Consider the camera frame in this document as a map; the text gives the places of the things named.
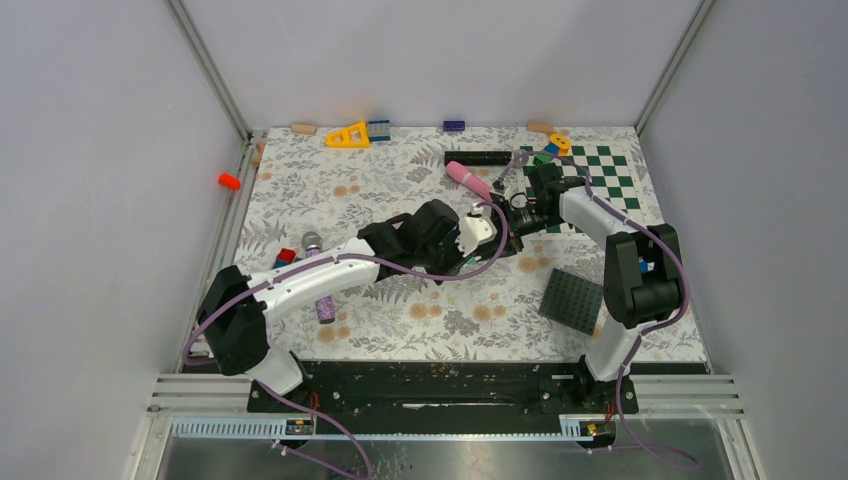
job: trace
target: red-orange object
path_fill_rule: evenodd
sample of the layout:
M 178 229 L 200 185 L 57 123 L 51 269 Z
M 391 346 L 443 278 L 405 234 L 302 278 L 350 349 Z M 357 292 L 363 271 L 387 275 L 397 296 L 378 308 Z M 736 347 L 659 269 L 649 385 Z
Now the red-orange object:
M 229 173 L 222 173 L 221 176 L 218 177 L 218 184 L 233 191 L 241 188 L 241 182 L 239 179 Z

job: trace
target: silver microphone head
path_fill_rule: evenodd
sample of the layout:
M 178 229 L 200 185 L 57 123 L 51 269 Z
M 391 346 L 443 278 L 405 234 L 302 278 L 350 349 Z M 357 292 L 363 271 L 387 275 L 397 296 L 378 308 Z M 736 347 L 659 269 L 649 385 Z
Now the silver microphone head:
M 323 242 L 321 241 L 321 235 L 318 235 L 317 232 L 306 232 L 303 234 L 301 244 L 304 250 L 312 250 L 313 248 L 320 249 Z

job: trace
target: table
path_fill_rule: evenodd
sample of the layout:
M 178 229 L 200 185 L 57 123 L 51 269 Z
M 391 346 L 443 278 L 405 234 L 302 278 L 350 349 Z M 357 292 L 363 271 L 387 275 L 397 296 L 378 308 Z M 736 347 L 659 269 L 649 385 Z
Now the table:
M 273 128 L 257 172 L 235 263 L 243 272 L 271 268 L 283 247 L 297 250 L 304 232 L 315 230 L 331 247 L 369 223 L 414 212 L 440 199 L 458 214 L 478 197 L 444 173 L 445 150 L 541 149 L 544 135 L 524 128 L 392 128 L 391 141 L 367 149 L 329 149 L 315 136 Z M 573 145 L 606 145 L 623 152 L 634 174 L 642 217 L 660 223 L 648 169 L 631 127 L 570 128 Z M 491 182 L 498 168 L 472 169 Z M 510 174 L 523 188 L 523 173 Z M 302 359 L 437 361 L 575 361 L 590 336 L 552 323 L 536 310 L 551 270 L 601 283 L 603 251 L 580 233 L 525 237 L 525 250 L 499 260 L 490 271 L 463 282 L 398 276 L 333 296 L 337 320 L 318 324 L 314 306 L 269 324 L 269 337 Z M 466 267 L 463 271 L 477 268 Z M 598 335 L 608 318 L 599 314 Z M 694 312 L 649 335 L 636 361 L 703 362 L 706 353 Z

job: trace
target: checkered board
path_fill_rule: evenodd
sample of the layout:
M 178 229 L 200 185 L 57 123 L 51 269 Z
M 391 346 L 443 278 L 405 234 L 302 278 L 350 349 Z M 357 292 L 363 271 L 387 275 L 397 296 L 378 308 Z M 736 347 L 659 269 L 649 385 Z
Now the checkered board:
M 588 167 L 589 175 L 592 176 L 592 186 L 598 195 L 607 199 L 614 207 L 625 212 L 633 220 L 644 223 L 641 203 L 637 194 L 639 191 L 639 178 L 635 170 L 631 169 L 633 161 L 628 148 L 615 144 L 586 143 L 572 145 L 566 158 L 574 161 L 577 165 Z M 553 162 L 560 165 L 563 177 L 584 176 L 583 172 L 578 172 L 572 166 L 562 166 L 559 160 L 553 160 Z M 533 165 L 526 165 L 524 167 L 524 191 L 527 194 L 528 200 L 535 198 L 533 189 L 530 188 L 530 179 L 528 178 L 528 175 L 534 168 L 536 167 Z M 548 227 L 546 233 L 574 234 L 580 233 L 580 230 L 564 223 L 555 227 Z

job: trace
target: pink object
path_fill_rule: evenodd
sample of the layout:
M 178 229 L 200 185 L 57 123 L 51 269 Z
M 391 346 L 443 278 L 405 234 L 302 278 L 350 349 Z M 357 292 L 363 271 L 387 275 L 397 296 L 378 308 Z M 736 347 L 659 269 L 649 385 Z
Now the pink object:
M 492 195 L 489 193 L 489 191 L 492 190 L 492 187 L 468 171 L 468 169 L 465 168 L 465 165 L 461 165 L 457 162 L 450 162 L 445 167 L 445 171 L 452 179 L 456 180 L 457 183 L 465 185 L 469 190 L 480 195 L 487 202 L 492 201 Z

